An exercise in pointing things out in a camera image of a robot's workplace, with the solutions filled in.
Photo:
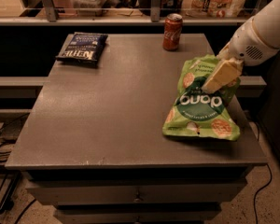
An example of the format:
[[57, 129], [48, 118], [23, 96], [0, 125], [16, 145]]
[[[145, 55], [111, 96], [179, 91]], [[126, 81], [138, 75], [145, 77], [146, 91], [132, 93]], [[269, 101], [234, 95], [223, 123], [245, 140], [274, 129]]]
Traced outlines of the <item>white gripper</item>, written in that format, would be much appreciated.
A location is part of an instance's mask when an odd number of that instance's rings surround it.
[[271, 22], [256, 16], [236, 30], [217, 58], [220, 60], [202, 86], [205, 93], [214, 93], [242, 74], [243, 66], [257, 66], [280, 50], [280, 35]]

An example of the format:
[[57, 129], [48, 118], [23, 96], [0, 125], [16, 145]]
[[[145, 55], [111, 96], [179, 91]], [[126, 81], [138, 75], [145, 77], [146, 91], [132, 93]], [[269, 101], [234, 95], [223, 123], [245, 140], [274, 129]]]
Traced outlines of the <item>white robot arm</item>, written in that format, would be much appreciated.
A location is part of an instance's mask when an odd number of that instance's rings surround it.
[[280, 0], [272, 0], [241, 25], [219, 52], [202, 90], [214, 93], [238, 78], [244, 66], [260, 65], [280, 50]]

